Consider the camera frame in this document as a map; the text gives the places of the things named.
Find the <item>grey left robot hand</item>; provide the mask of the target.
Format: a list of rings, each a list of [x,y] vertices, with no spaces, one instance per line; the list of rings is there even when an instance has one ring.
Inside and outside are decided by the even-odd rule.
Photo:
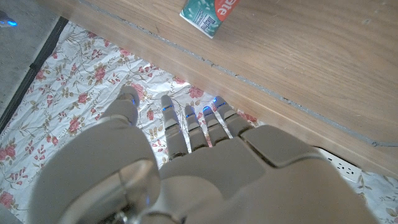
[[[124,86],[98,122],[51,158],[29,223],[375,223],[317,149],[274,126],[254,127],[221,97],[187,134],[161,98],[169,161],[159,166],[137,127],[139,96]]]

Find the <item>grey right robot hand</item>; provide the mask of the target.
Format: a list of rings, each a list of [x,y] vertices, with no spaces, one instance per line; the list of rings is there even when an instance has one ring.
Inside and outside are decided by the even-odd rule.
[[[0,26],[4,27],[16,27],[17,22],[11,19],[4,11],[0,11]]]

